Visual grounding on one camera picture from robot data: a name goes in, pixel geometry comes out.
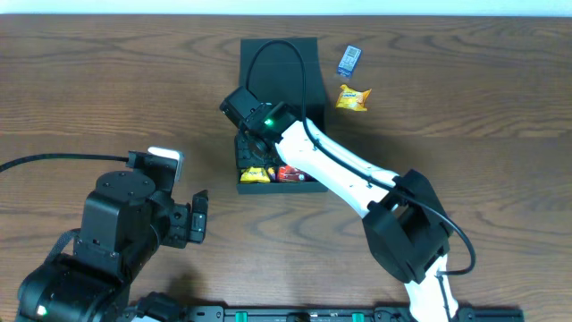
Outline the small yellow snack packet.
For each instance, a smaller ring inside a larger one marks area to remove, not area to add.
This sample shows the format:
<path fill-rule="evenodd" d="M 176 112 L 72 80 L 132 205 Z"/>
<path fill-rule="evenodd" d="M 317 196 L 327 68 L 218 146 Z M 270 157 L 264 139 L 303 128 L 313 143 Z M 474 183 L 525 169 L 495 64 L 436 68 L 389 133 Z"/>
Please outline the small yellow snack packet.
<path fill-rule="evenodd" d="M 366 101 L 371 94 L 371 89 L 359 91 L 350 88 L 346 84 L 340 85 L 341 93 L 335 103 L 336 108 L 348 109 L 356 112 L 367 110 Z"/>

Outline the yellow orange snack pouch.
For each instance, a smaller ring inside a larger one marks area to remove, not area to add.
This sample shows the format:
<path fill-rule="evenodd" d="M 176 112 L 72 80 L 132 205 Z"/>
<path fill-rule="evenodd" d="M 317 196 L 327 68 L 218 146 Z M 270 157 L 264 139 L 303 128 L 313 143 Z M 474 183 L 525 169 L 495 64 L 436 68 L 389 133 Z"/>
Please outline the yellow orange snack pouch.
<path fill-rule="evenodd" d="M 240 175 L 240 183 L 270 183 L 272 180 L 263 167 L 251 166 Z"/>

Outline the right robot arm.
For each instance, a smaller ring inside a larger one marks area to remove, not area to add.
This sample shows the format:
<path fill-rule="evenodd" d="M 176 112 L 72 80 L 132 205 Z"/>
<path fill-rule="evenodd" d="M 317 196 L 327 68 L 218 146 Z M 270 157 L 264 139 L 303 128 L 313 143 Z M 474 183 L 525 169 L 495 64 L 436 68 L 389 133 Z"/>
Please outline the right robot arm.
<path fill-rule="evenodd" d="M 350 152 L 283 103 L 253 101 L 223 112 L 264 152 L 274 152 L 343 199 L 360 217 L 377 263 L 401 281 L 416 321 L 451 321 L 458 302 L 447 268 L 449 239 L 462 230 L 417 171 L 400 176 Z"/>

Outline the small blue candy box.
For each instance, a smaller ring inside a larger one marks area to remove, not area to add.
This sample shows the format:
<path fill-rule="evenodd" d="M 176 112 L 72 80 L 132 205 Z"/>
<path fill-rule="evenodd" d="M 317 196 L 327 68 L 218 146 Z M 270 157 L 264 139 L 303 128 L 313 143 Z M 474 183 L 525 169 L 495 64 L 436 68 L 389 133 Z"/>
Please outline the small blue candy box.
<path fill-rule="evenodd" d="M 347 46 L 336 70 L 336 73 L 345 78 L 351 78 L 358 61 L 362 55 L 362 50 L 358 47 Z"/>

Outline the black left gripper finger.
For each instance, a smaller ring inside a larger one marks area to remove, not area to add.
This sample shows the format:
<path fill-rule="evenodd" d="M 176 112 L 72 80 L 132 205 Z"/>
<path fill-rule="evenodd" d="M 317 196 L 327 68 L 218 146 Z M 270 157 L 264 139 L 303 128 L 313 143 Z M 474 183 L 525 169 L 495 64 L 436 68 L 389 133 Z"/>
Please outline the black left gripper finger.
<path fill-rule="evenodd" d="M 200 244 L 206 237 L 207 215 L 192 213 L 189 216 L 188 242 Z"/>
<path fill-rule="evenodd" d="M 202 190 L 193 195 L 191 209 L 196 214 L 206 214 L 208 211 L 208 190 Z"/>

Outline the red Hello Panda box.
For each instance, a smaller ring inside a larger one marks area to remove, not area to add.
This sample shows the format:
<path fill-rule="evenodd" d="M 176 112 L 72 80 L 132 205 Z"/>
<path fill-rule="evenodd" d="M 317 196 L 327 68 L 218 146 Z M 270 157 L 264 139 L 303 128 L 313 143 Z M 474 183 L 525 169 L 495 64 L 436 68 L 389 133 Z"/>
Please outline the red Hello Panda box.
<path fill-rule="evenodd" d="M 306 172 L 290 165 L 278 167 L 276 175 L 278 182 L 312 182 L 313 177 Z"/>

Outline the black gift box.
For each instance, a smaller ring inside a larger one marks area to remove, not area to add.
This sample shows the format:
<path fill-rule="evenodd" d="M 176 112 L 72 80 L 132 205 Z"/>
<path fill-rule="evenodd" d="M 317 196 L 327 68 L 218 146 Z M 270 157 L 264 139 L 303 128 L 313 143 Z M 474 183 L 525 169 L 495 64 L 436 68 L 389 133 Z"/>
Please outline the black gift box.
<path fill-rule="evenodd" d="M 277 104 L 285 102 L 299 106 L 301 103 L 301 69 L 299 58 L 284 45 L 267 47 L 248 70 L 254 53 L 268 40 L 244 38 L 240 42 L 239 85 L 248 84 L 258 100 Z M 320 69 L 316 38 L 289 38 L 288 41 L 301 53 L 307 72 L 307 117 L 321 131 L 325 130 L 324 112 L 330 106 Z M 237 183 L 240 194 L 315 193 L 327 192 L 320 182 L 270 182 Z"/>

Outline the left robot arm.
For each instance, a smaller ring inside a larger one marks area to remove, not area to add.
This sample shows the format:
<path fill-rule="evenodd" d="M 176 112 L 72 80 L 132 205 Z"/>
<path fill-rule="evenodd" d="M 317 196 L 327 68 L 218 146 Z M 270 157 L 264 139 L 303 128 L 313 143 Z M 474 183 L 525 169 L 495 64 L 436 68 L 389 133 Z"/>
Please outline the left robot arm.
<path fill-rule="evenodd" d="M 171 197 L 173 177 L 110 172 L 86 198 L 81 226 L 63 233 L 21 283 L 19 321 L 115 321 L 130 286 L 162 247 L 205 239 L 208 192 L 188 204 Z"/>

